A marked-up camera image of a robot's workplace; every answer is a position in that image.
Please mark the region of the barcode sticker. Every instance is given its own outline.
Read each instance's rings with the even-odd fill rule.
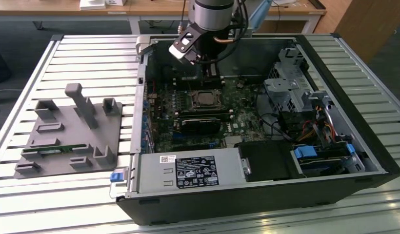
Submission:
[[[176,162],[176,155],[165,155],[160,157],[160,163]]]

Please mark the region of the circuit board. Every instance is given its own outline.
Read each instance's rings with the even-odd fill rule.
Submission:
[[[233,147],[233,144],[229,145],[225,141],[232,136],[240,136],[236,138],[243,142],[260,141],[267,138],[253,104],[257,86],[245,85],[241,78],[225,79],[224,88],[216,91],[221,95],[222,103],[220,103],[220,108],[229,108],[233,116],[229,121],[221,122],[218,132],[209,135],[188,137],[174,130],[176,111],[181,109],[181,105],[176,100],[184,96],[186,101],[185,96],[190,91],[176,91],[169,85],[165,85],[161,90],[153,96],[156,100],[150,101],[156,152]]]

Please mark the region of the metal bracket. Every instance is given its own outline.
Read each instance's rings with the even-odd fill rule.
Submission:
[[[289,92],[292,89],[299,89],[299,85],[295,81],[288,79],[267,79],[267,89],[272,92]]]
[[[136,48],[138,55],[144,55],[150,50],[150,44],[150,36],[140,36],[137,38]]]

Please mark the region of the aluminum profile table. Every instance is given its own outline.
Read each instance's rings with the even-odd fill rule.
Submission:
[[[307,38],[400,165],[400,102],[340,38]],[[117,206],[112,196],[126,187],[110,190],[110,172],[17,180],[14,169],[37,119],[33,108],[46,98],[71,105],[65,95],[70,82],[81,82],[93,103],[116,97],[125,104],[118,167],[129,165],[136,41],[134,35],[110,35],[50,42],[0,131],[0,233],[400,233],[400,177],[332,205],[161,226],[138,226]]]

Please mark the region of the blue tab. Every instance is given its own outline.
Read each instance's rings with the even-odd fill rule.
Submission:
[[[317,153],[313,146],[300,146],[295,150],[295,154],[297,158],[301,157],[316,157]]]
[[[355,154],[356,150],[355,150],[353,145],[352,145],[352,144],[348,144],[348,145],[347,145],[347,148],[348,148],[348,150],[349,150],[349,153],[351,153],[351,154]]]
[[[124,177],[125,177],[125,174],[124,172],[114,172],[112,175],[110,175],[110,182],[122,182],[124,181]]]
[[[301,157],[303,157],[303,155],[301,155],[301,152],[300,152],[299,148],[297,148],[297,149],[295,149],[295,154],[296,154],[296,158],[301,158]]]

